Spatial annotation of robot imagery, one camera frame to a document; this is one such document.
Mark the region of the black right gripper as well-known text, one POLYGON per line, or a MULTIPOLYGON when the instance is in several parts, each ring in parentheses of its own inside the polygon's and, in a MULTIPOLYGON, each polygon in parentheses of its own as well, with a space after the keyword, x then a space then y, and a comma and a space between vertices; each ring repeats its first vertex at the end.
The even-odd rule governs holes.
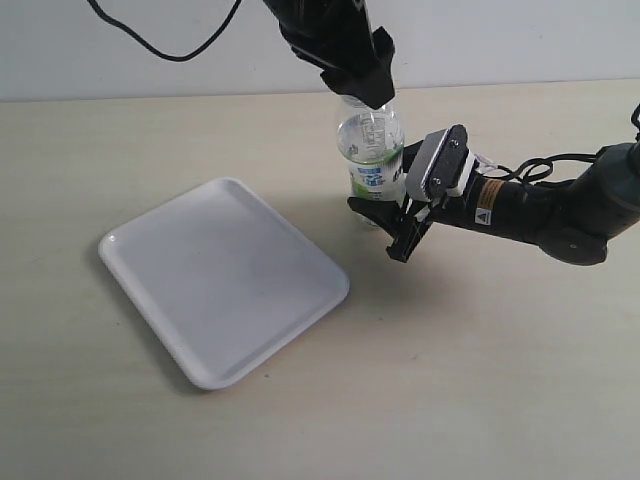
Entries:
MULTIPOLYGON (((405 173, 410 172, 414 163, 421 164, 422 144, 423 140, 420 140, 404 147, 402 167, 405 173)), ((388 256, 406 263, 433 224, 436 214, 442 210, 444 202, 424 202, 406 194, 401 204, 395 200, 376 201, 360 197, 349 197, 347 204, 353 212, 388 233, 393 238, 391 245, 386 248, 388 256)))

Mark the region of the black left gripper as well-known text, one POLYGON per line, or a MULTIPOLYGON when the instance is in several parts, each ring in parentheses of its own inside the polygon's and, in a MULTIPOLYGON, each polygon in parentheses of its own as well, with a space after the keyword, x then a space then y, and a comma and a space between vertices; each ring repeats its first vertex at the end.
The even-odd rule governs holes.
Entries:
POLYGON ((321 70, 334 93, 379 108, 395 97, 387 30, 371 25, 364 1, 267 1, 280 33, 301 60, 321 70))

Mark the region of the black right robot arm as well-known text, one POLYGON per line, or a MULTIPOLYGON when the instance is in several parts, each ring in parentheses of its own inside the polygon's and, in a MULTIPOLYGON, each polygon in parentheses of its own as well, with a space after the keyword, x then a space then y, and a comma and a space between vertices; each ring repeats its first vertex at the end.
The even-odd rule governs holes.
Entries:
POLYGON ((347 203, 391 236, 387 254, 400 262, 408 261, 437 223, 534 245, 564 263, 596 265, 605 261, 608 241, 639 222, 639 144, 609 145, 572 158, 589 166, 561 182, 532 172, 558 161, 551 156, 531 159, 499 177, 473 173, 462 196, 438 205, 356 197, 347 203))

